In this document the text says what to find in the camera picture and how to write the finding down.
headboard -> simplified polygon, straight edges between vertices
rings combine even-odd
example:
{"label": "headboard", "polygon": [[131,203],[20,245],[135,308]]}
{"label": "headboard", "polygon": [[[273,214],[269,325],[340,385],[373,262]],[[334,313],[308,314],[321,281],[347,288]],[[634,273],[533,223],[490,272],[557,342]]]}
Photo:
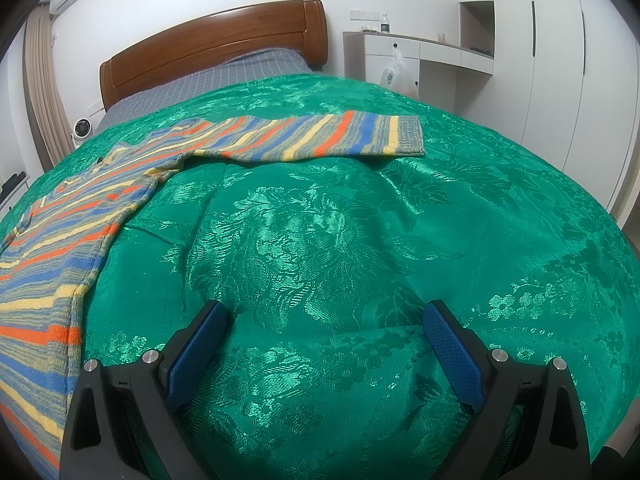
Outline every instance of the headboard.
{"label": "headboard", "polygon": [[285,0],[181,23],[136,43],[100,66],[104,109],[179,77],[269,47],[298,50],[311,67],[326,63],[327,35],[320,0]]}

gray plaid bed sheet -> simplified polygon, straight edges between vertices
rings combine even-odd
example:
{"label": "gray plaid bed sheet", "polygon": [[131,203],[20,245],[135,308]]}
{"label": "gray plaid bed sheet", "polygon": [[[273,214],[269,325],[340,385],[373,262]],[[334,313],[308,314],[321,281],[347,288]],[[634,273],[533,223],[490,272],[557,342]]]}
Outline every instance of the gray plaid bed sheet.
{"label": "gray plaid bed sheet", "polygon": [[288,48],[265,48],[235,57],[221,65],[143,90],[114,104],[95,135],[107,128],[143,117],[219,88],[266,77],[310,73],[299,53]]}

striped sweater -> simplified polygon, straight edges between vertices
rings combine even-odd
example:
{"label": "striped sweater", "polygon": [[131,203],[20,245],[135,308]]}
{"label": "striped sweater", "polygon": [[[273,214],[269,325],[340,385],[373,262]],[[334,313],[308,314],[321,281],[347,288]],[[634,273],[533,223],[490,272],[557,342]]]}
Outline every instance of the striped sweater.
{"label": "striped sweater", "polygon": [[45,478],[57,478],[81,365],[82,299],[122,223],[188,156],[290,161],[421,155],[417,117],[340,115],[221,123],[194,118],[116,144],[30,206],[0,244],[0,413]]}

mattress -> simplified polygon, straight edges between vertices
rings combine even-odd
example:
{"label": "mattress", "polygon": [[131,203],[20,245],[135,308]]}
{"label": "mattress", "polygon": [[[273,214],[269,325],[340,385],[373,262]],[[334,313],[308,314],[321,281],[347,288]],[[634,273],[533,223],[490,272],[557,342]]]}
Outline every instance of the mattress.
{"label": "mattress", "polygon": [[169,83],[143,90],[114,104],[95,135],[107,128],[175,105],[219,88],[265,77],[310,73],[302,56],[289,48],[265,48],[235,57]]}
{"label": "mattress", "polygon": [[[380,86],[265,78],[114,126],[40,177],[0,235],[116,142],[193,116],[350,109],[418,116],[426,156],[191,159],[121,228],[84,298],[82,359],[132,362],[222,300],[228,337],[177,413],[222,480],[424,480],[469,421],[422,333],[424,305],[439,298],[489,348],[567,361],[595,457],[640,388],[629,244],[590,195],[523,147]],[[0,379],[9,372],[0,361]],[[1,387],[0,403],[22,409]]]}

beige curtain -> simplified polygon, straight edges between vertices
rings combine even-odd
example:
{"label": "beige curtain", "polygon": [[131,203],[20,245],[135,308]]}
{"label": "beige curtain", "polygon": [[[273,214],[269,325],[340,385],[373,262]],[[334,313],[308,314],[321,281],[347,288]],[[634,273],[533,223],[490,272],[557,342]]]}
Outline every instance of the beige curtain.
{"label": "beige curtain", "polygon": [[39,4],[27,18],[24,63],[33,112],[55,166],[73,151],[73,143],[53,74],[49,4]]}

